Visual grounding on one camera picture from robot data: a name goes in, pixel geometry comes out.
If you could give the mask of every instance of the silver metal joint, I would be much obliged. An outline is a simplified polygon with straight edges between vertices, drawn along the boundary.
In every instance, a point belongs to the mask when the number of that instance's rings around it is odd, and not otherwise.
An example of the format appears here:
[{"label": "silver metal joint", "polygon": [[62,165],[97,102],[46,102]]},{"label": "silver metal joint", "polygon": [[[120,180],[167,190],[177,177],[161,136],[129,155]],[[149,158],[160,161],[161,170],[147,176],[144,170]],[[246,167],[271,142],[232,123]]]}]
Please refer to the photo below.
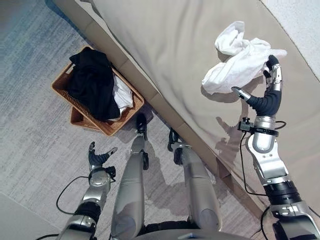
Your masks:
[{"label": "silver metal joint", "polygon": [[275,91],[281,91],[282,89],[282,73],[280,64],[272,66],[272,89]]},{"label": "silver metal joint", "polygon": [[238,86],[233,86],[231,88],[232,91],[234,91],[235,93],[238,94],[238,96],[240,98],[242,98],[245,101],[248,101],[251,98],[251,95],[249,93],[247,93],[246,91],[242,90],[242,88],[238,87]]}]

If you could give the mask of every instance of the black rubber finger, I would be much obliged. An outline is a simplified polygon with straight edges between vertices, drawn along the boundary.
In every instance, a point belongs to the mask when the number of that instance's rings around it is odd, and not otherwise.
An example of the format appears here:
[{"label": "black rubber finger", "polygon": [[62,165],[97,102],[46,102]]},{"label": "black rubber finger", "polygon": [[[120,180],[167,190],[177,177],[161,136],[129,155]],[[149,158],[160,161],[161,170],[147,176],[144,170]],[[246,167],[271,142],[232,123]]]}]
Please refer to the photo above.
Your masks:
[{"label": "black rubber finger", "polygon": [[265,76],[266,79],[271,78],[271,75],[267,70],[263,71],[263,75]]},{"label": "black rubber finger", "polygon": [[271,71],[272,70],[272,66],[276,65],[278,63],[279,63],[278,59],[275,56],[270,55],[269,56],[269,60],[265,64],[269,68],[269,70]]}]

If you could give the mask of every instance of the brown woven basket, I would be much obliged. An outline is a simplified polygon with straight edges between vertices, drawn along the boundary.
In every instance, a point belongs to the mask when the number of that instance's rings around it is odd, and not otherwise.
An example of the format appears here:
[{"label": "brown woven basket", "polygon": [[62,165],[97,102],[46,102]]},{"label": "brown woven basket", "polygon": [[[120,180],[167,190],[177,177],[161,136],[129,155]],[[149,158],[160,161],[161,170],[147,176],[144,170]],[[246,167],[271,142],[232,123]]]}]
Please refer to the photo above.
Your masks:
[{"label": "brown woven basket", "polygon": [[82,105],[78,100],[70,96],[66,90],[68,80],[73,74],[72,63],[68,64],[60,75],[54,80],[52,89],[68,101],[72,105],[70,122],[73,125],[90,128],[94,130],[101,130],[107,136],[114,135],[126,122],[144,105],[145,100],[140,93],[135,90],[130,83],[114,68],[112,71],[117,75],[132,91],[133,107],[128,107],[122,112],[121,118],[118,121],[99,121],[95,119],[88,108]]}]

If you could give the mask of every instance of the white towel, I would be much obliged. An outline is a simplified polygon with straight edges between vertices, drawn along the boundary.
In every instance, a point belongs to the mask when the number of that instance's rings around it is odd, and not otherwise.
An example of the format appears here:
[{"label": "white towel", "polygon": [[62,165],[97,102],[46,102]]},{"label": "white towel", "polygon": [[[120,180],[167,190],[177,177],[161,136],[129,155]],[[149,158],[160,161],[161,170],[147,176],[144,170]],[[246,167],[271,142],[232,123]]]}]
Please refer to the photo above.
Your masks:
[{"label": "white towel", "polygon": [[269,55],[283,58],[287,51],[271,49],[271,45],[259,38],[243,39],[245,23],[235,21],[215,40],[214,46],[221,53],[233,56],[211,68],[202,80],[203,88],[209,93],[231,93],[231,87],[243,87],[259,76]]},{"label": "white towel", "polygon": [[133,98],[131,89],[116,75],[113,75],[113,97],[120,110],[120,117],[116,119],[109,119],[110,121],[117,121],[121,118],[123,111],[126,108],[133,107]]}]

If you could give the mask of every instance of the floor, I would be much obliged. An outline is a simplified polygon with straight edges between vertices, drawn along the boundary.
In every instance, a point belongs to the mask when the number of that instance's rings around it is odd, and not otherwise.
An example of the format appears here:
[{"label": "floor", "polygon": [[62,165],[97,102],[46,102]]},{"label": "floor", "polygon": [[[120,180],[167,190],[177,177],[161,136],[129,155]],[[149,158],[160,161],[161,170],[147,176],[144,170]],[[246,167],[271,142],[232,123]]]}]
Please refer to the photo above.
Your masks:
[{"label": "floor", "polygon": [[[107,165],[115,166],[119,180],[136,135],[135,120],[113,137],[72,126],[70,106],[51,90],[51,82],[68,58],[88,42],[50,0],[27,0],[8,9],[1,34],[5,47],[1,50],[0,191],[62,229],[69,216],[56,209],[56,198],[70,180],[88,175],[89,144],[96,142],[97,153],[118,147]],[[183,169],[167,151],[170,126],[148,104],[141,111],[148,119],[150,165],[143,173],[145,223],[185,220]],[[220,179],[213,175],[211,179],[222,213],[222,231],[251,236],[260,228],[259,220]],[[119,181],[111,185],[97,226],[98,239],[109,236],[118,186]],[[76,181],[63,195],[61,207],[74,211],[87,187],[87,180]]]}]

